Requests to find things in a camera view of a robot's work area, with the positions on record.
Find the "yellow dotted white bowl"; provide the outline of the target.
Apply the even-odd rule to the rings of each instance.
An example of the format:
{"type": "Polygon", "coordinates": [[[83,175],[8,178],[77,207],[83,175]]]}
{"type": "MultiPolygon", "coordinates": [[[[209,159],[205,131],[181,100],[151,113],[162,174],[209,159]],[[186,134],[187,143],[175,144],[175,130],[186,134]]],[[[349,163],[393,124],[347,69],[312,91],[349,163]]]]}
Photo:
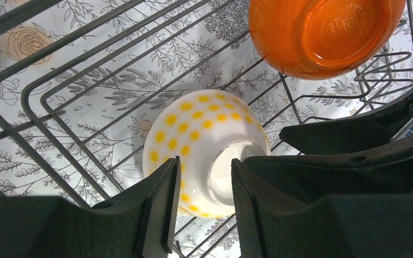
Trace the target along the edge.
{"type": "Polygon", "coordinates": [[[178,156],[178,213],[227,217],[235,211],[231,161],[269,154],[268,136],[251,108],[229,92],[206,89],[184,95],[157,117],[144,144],[143,174],[178,156]]]}

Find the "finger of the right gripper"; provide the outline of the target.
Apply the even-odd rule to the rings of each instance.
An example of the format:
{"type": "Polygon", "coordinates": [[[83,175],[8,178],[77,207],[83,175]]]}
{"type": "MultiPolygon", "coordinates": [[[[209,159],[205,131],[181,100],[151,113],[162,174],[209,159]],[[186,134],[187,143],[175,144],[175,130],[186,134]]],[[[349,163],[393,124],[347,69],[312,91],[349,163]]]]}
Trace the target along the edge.
{"type": "Polygon", "coordinates": [[[387,144],[413,123],[413,88],[372,111],[287,126],[279,138],[306,155],[349,154],[387,144]]]}

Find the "orange bowl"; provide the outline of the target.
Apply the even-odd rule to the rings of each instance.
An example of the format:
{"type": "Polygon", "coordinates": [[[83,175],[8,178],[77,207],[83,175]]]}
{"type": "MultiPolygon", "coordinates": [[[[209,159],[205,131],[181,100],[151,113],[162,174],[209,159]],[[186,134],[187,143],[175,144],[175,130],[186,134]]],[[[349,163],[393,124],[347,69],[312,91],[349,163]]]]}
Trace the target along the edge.
{"type": "Polygon", "coordinates": [[[358,68],[395,31],[405,1],[272,0],[250,2],[254,48],[277,71],[325,80],[358,68]]]}

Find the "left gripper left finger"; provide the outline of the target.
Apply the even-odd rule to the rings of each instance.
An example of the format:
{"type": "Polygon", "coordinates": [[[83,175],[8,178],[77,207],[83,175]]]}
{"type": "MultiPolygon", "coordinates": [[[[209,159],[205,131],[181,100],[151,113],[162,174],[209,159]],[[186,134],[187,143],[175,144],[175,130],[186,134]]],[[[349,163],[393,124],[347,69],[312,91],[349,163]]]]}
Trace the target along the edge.
{"type": "Polygon", "coordinates": [[[0,257],[167,257],[180,183],[175,157],[88,209],[59,196],[0,192],[0,257]]]}

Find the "black wire dish rack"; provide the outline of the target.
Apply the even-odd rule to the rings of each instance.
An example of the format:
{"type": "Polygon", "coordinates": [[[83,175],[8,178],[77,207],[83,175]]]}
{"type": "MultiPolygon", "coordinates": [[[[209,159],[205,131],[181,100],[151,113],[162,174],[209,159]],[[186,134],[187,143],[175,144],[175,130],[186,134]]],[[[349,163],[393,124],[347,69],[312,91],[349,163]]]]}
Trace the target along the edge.
{"type": "Polygon", "coordinates": [[[272,153],[285,126],[353,116],[413,87],[413,1],[377,57],[323,81],[281,74],[248,32],[248,1],[60,1],[0,35],[0,194],[91,207],[143,178],[143,145],[178,98],[246,102],[272,153]]]}

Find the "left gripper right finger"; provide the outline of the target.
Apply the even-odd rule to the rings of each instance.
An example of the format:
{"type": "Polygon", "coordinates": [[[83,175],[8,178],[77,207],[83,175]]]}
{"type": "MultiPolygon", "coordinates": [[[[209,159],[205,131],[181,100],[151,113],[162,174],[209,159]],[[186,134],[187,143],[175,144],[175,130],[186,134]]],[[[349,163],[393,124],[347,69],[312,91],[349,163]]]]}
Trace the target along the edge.
{"type": "Polygon", "coordinates": [[[242,257],[413,257],[413,134],[340,155],[231,162],[242,257]]]}

